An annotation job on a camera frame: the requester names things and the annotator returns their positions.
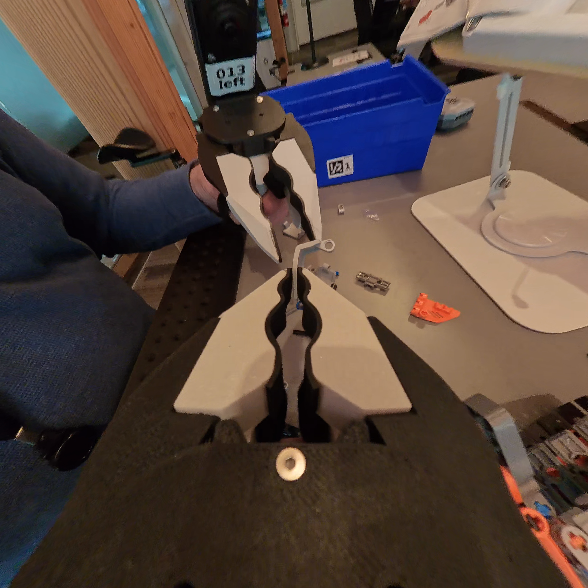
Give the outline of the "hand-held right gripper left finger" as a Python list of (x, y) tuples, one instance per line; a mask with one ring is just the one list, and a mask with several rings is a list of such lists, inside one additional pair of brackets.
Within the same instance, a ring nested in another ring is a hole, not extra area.
[(234, 420), (260, 442), (280, 440), (288, 397), (277, 338), (291, 295), (292, 270), (281, 270), (219, 316), (176, 412)]

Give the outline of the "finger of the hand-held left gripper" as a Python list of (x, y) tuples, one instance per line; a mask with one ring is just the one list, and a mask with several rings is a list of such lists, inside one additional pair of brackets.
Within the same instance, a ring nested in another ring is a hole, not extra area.
[(270, 189), (288, 200), (310, 240), (322, 239), (316, 173), (294, 138), (281, 141), (270, 154)]
[(265, 254), (281, 263), (275, 231), (264, 214), (262, 198), (256, 191), (251, 161), (235, 153), (225, 153), (217, 156), (217, 165), (230, 213)]

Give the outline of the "white curved panel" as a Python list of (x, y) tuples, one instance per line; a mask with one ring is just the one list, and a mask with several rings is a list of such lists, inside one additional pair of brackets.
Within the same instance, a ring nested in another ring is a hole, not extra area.
[(333, 239), (311, 240), (306, 243), (301, 243), (295, 248), (292, 267), (288, 268), (286, 272), (287, 277), (290, 280), (290, 299), (285, 311), (286, 317), (289, 317), (303, 308), (302, 302), (299, 298), (301, 286), (298, 285), (298, 269), (304, 267), (306, 256), (318, 251), (332, 253), (334, 249), (335, 243)]

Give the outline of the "person's left forearm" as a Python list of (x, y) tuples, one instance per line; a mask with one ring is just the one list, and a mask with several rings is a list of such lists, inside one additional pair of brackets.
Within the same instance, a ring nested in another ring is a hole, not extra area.
[(200, 161), (139, 180), (106, 180), (97, 223), (101, 254), (154, 251), (221, 222), (219, 191)]

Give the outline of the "grey H-shaped connector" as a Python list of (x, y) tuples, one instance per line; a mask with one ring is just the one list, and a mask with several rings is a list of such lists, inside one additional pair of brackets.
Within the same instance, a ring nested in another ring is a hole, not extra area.
[(386, 293), (389, 291), (390, 282), (375, 276), (371, 273), (360, 271), (356, 275), (356, 281), (358, 284), (361, 284), (364, 288), (368, 288), (372, 291), (379, 291), (381, 293)]

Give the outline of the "orange wedge brick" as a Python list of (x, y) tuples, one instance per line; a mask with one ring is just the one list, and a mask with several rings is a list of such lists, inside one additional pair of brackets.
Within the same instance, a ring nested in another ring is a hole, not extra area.
[(424, 292), (419, 293), (410, 311), (410, 316), (432, 324), (442, 324), (460, 315), (459, 310), (432, 300)]

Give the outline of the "blue plastic bin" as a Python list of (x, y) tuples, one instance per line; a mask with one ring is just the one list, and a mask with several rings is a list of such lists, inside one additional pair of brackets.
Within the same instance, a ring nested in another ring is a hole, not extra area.
[(412, 56), (264, 95), (311, 138), (318, 187), (422, 169), (448, 87)]

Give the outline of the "flat grey panel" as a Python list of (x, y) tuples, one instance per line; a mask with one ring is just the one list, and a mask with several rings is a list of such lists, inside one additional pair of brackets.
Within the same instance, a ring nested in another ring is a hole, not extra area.
[(320, 266), (309, 265), (306, 267), (310, 273), (326, 283), (333, 290), (337, 290), (339, 272), (334, 270), (330, 264), (322, 263)]

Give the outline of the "black pole stand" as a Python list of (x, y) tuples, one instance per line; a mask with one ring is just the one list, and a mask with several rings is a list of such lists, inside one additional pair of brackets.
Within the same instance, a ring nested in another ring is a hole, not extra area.
[(309, 31), (309, 44), (311, 48), (311, 58), (308, 63), (305, 64), (305, 70), (312, 70), (318, 66), (317, 53), (315, 47), (315, 38), (313, 33), (313, 20), (312, 20), (312, 8), (311, 1), (305, 1), (306, 5), (306, 16), (307, 26)]

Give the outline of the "wooden pillar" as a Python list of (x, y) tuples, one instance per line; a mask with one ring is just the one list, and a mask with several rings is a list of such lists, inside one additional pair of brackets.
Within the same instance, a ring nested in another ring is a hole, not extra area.
[(1, 20), (99, 146), (123, 128), (197, 157), (195, 126), (136, 1), (1, 1)]

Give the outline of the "grey toy control hub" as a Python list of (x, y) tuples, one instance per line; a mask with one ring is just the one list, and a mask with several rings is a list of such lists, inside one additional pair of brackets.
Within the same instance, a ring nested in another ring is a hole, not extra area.
[(448, 95), (437, 121), (438, 132), (449, 132), (466, 125), (472, 118), (475, 102), (472, 99)]

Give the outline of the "grey orange tracked toy robot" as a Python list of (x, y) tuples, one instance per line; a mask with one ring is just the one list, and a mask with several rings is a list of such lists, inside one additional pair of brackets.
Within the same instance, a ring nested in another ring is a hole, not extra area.
[(482, 394), (465, 401), (493, 445), (512, 499), (571, 587), (587, 587), (587, 396), (525, 430)]

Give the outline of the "white book stand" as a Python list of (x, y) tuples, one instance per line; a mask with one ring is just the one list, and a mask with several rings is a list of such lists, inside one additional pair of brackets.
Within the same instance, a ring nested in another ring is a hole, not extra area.
[[(587, 68), (587, 1), (566, 13), (484, 17), (458, 28), (476, 56)], [(416, 57), (426, 43), (398, 49)], [(489, 176), (423, 196), (411, 210), (511, 320), (563, 334), (587, 326), (587, 202), (536, 173), (511, 170), (522, 84), (504, 73), (497, 86)]]

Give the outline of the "person's clothed body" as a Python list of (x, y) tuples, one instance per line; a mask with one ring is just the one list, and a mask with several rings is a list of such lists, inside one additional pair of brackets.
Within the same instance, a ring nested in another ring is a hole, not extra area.
[(1, 415), (103, 429), (152, 310), (101, 261), (150, 243), (158, 182), (105, 180), (1, 112)]

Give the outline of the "open instruction booklet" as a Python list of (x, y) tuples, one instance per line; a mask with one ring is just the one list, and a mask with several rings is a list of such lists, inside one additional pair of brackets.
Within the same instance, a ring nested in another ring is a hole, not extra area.
[(400, 47), (427, 42), (484, 17), (566, 13), (574, 1), (420, 1), (401, 34)]

